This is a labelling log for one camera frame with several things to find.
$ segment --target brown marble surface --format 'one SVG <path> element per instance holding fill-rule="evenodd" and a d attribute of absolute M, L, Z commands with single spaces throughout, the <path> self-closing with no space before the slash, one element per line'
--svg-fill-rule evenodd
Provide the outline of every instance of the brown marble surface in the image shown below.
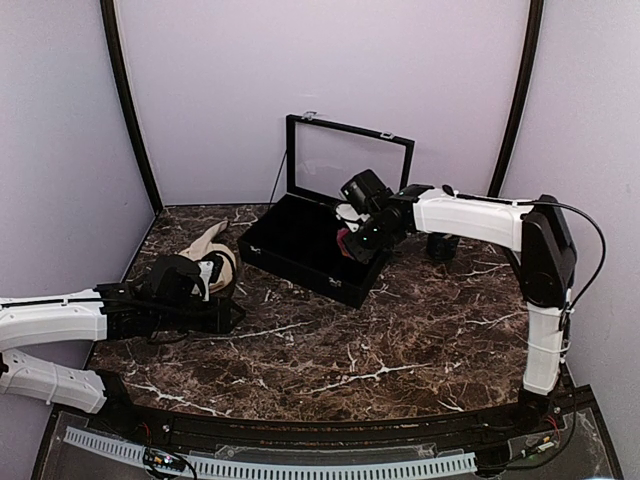
<path fill-rule="evenodd" d="M 129 280 L 227 218 L 236 239 L 262 206 L 171 207 Z M 235 300 L 247 318 L 226 337 L 192 334 L 98 344 L 90 367 L 120 372 L 134 402 L 172 411 L 269 420 L 381 420 L 514 402 L 526 362 L 527 315 L 506 259 L 462 240 L 450 265 L 414 235 L 360 310 L 249 265 Z"/>

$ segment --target box lid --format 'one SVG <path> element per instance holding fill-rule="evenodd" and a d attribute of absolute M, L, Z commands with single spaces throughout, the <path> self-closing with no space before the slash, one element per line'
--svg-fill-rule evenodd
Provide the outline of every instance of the box lid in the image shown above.
<path fill-rule="evenodd" d="M 407 186 L 415 142 L 389 132 L 287 115 L 287 192 L 332 205 L 341 187 L 371 168 L 392 189 Z"/>

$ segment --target white wall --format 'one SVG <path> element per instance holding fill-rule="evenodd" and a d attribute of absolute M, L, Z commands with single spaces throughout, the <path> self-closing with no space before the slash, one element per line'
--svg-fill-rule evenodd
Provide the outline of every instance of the white wall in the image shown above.
<path fill-rule="evenodd" d="M 640 478 L 640 4 L 547 2 L 505 196 L 555 194 L 592 214 L 609 241 L 602 277 L 573 321 L 570 365 L 591 383 L 626 478 Z M 598 240 L 571 222 L 578 278 Z"/>
<path fill-rule="evenodd" d="M 527 0 L 118 5 L 169 204 L 267 200 L 283 118 L 307 110 L 415 139 L 413 181 L 479 193 L 489 186 Z"/>
<path fill-rule="evenodd" d="M 0 296 L 117 281 L 150 224 L 97 1 L 0 2 L 0 205 Z M 29 352 L 78 367 L 88 347 Z M 30 478 L 49 411 L 0 397 L 0 478 Z"/>

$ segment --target beige cloth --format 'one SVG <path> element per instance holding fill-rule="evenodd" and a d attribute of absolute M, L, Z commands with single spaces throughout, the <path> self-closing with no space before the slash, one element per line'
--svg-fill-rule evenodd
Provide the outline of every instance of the beige cloth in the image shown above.
<path fill-rule="evenodd" d="M 200 238 L 198 238 L 195 242 L 193 242 L 189 248 L 180 252 L 180 255 L 183 257 L 187 257 L 194 262 L 198 262 L 202 260 L 202 258 L 211 253 L 214 250 L 221 250 L 225 252 L 229 257 L 233 259 L 233 265 L 237 266 L 236 257 L 233 252 L 221 243 L 212 243 L 212 240 L 219 234 L 224 232 L 227 229 L 229 222 L 227 220 L 223 220 L 220 223 L 215 224 L 213 227 L 209 228 L 206 232 L 202 234 Z M 220 278 L 216 283 L 211 283 L 209 285 L 209 292 L 217 292 L 218 290 L 223 289 L 227 285 L 231 283 L 233 279 L 233 272 L 231 270 L 231 264 L 229 260 L 224 258 L 224 264 L 222 265 L 222 272 L 220 273 Z"/>

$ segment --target perforated strip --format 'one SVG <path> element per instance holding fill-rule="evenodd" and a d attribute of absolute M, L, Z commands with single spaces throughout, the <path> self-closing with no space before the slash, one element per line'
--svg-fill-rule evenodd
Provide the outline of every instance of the perforated strip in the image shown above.
<path fill-rule="evenodd" d="M 144 467 L 142 457 L 145 447 L 135 443 L 103 437 L 73 427 L 67 427 L 64 441 L 118 462 Z M 230 462 L 198 455 L 185 457 L 198 472 L 198 478 L 211 480 L 419 480 L 445 478 L 477 470 L 473 453 L 410 462 L 330 467 Z M 190 475 L 189 470 L 182 474 L 187 478 Z"/>

